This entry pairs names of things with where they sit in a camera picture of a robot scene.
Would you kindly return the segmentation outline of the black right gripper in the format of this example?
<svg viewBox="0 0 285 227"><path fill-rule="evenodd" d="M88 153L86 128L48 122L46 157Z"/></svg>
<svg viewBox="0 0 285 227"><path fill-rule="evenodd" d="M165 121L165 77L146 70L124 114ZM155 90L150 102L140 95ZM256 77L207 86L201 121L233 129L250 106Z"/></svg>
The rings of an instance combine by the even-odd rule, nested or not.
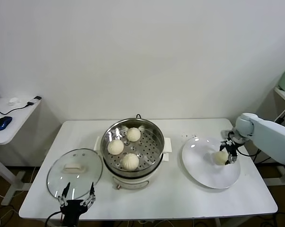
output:
<svg viewBox="0 0 285 227"><path fill-rule="evenodd" d="M242 146L242 143L234 142L232 139L221 141L219 151L228 152L228 157L225 165L233 164L237 160L237 150Z"/></svg>

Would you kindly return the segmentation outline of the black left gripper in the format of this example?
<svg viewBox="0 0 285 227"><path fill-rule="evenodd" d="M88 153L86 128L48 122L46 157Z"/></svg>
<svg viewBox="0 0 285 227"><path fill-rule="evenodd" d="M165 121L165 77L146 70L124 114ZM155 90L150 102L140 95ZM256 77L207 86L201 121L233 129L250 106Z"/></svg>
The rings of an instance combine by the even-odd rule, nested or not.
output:
<svg viewBox="0 0 285 227"><path fill-rule="evenodd" d="M89 194L84 200L68 200L66 199L70 187L70 182L63 189L62 194L57 197L60 210L64 215L62 225L64 227L77 227L79 217L88 211L88 206L92 206L96 200L94 182L91 184Z"/></svg>

